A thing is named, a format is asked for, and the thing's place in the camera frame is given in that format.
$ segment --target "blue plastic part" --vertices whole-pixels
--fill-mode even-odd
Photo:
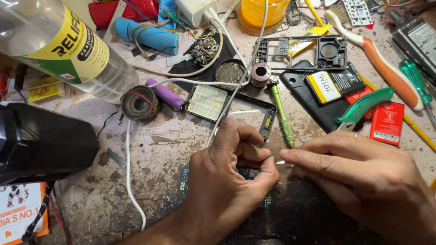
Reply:
[[[124,41],[131,42],[132,40],[129,39],[129,33],[133,28],[139,25],[139,23],[133,20],[119,17],[115,22],[116,33]],[[140,29],[135,30],[131,36],[134,37],[139,30]],[[179,35],[168,31],[154,27],[147,28],[138,35],[137,40],[139,44],[169,53],[170,55],[177,55],[179,53]]]
[[[175,0],[160,0],[160,3],[162,6],[170,11],[172,14],[176,15],[176,1]],[[159,6],[159,15],[157,16],[157,22],[164,21],[168,19],[168,17],[162,13],[163,8]],[[165,24],[163,24],[165,28],[168,29],[175,29],[176,28],[176,22],[174,20],[171,20]]]

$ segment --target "blue circuit board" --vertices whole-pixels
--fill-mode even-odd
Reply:
[[[237,172],[242,175],[246,180],[254,180],[254,178],[259,174],[259,170],[249,169],[249,168],[238,168]],[[183,167],[182,180],[180,181],[180,190],[185,194],[188,193],[188,174],[189,166]],[[271,192],[268,193],[265,200],[263,201],[262,208],[269,209],[271,206],[273,195]]]

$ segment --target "precision screwdriver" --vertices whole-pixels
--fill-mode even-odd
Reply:
[[[421,75],[418,72],[418,69],[416,68],[415,63],[412,59],[407,58],[397,47],[397,45],[391,41],[391,39],[388,39],[388,42],[390,45],[394,48],[395,52],[398,54],[398,56],[402,59],[402,61],[398,64],[401,72],[409,78],[409,80],[413,83],[416,90],[418,90],[419,96],[422,99],[422,103],[424,104],[424,110],[429,115],[430,121],[433,124],[433,127],[436,130],[436,117],[433,114],[431,108],[430,108],[430,102],[433,101],[433,98],[431,95],[429,95],[426,91],[426,87],[424,85],[424,82],[422,81]]]
[[[279,80],[274,79],[272,82],[268,81],[266,86],[271,89],[272,95],[274,96],[277,109],[280,113],[280,124],[282,125],[283,132],[286,137],[286,142],[288,143],[288,146],[292,148],[295,146],[294,135],[292,134],[291,126],[289,125],[289,121],[286,118],[285,111],[283,110],[282,100],[280,98],[279,88],[277,87],[277,84],[279,84]]]

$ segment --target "human hand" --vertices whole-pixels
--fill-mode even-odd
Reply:
[[[401,243],[435,244],[434,193],[411,155],[338,130],[280,156],[363,225]]]
[[[271,151],[255,128],[225,119],[213,144],[194,153],[189,161],[188,194],[182,208],[191,223],[204,234],[192,244],[216,244],[260,207],[278,183],[279,173]],[[254,180],[245,180],[236,167],[259,168]]]

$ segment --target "purple cylindrical battery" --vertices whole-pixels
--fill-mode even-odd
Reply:
[[[150,78],[147,80],[145,85],[150,86],[153,84],[156,84],[157,81],[153,78]],[[156,95],[161,98],[163,101],[165,101],[174,111],[181,112],[183,110],[183,106],[186,104],[186,101],[180,96],[176,95],[171,90],[167,89],[163,85],[158,85],[156,87],[151,88],[153,92],[156,93]]]

